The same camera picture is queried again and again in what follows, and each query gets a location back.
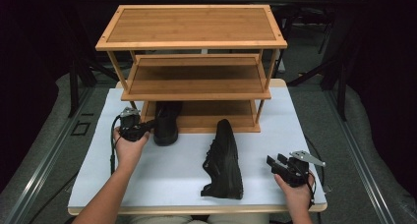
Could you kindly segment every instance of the person's right hand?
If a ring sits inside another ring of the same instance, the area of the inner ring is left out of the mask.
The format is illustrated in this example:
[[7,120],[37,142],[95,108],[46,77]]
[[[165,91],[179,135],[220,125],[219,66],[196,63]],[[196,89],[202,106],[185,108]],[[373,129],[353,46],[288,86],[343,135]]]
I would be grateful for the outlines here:
[[[309,215],[311,193],[307,184],[292,188],[286,184],[279,175],[274,174],[273,177],[285,193],[288,211],[292,217],[293,223],[311,223]],[[313,186],[313,175],[309,175],[308,182],[310,183],[310,186]]]
[[113,138],[116,146],[118,166],[116,169],[123,169],[131,174],[142,154],[142,150],[149,139],[149,132],[134,142],[123,139],[119,134],[119,128],[113,131]]

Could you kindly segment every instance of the wooden shelf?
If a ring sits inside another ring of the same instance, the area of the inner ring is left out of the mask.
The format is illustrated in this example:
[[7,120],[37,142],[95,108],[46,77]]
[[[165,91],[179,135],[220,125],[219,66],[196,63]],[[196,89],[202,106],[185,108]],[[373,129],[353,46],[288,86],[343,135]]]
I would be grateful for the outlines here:
[[259,54],[138,55],[122,100],[270,99]]
[[[154,119],[155,102],[146,101],[141,112],[144,122]],[[227,119],[234,133],[259,133],[254,100],[184,101],[177,126],[180,134],[215,133],[218,121]]]

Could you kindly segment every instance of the bottom shelf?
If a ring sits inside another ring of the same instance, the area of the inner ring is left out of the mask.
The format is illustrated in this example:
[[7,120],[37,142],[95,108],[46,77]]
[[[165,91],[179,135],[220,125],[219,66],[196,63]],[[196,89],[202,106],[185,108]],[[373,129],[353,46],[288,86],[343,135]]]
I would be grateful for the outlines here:
[[[154,118],[155,102],[145,101],[141,113],[147,122]],[[259,133],[255,100],[184,101],[177,125],[180,134],[215,133],[217,122],[227,119],[234,133]]]

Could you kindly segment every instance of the shoe rack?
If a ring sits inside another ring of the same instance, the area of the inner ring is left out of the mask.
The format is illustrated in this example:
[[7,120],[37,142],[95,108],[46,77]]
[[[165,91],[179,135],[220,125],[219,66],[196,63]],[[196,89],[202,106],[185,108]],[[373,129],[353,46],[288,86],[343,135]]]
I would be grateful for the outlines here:
[[[180,133],[214,133],[223,118],[236,133],[255,133],[261,131],[264,102],[271,98],[274,68],[271,59],[264,72],[263,51],[271,49],[275,56],[286,47],[268,5],[127,5],[118,7],[95,48],[107,51],[124,88],[121,100],[133,107],[134,101],[144,102],[143,121],[153,119],[156,101],[179,100],[183,101],[177,119]],[[230,51],[136,53],[196,49]],[[117,51],[132,56],[127,79]]]

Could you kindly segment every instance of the black shoe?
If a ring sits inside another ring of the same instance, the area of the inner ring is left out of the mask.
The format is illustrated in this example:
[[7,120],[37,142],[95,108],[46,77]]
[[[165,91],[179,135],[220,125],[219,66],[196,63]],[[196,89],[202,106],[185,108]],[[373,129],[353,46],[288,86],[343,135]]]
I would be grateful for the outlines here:
[[204,186],[201,196],[242,199],[242,175],[238,164],[236,140],[227,119],[217,123],[203,169],[210,175],[211,184]]
[[181,101],[157,101],[155,110],[156,126],[153,140],[158,145],[170,145],[178,139],[177,117],[182,109]]

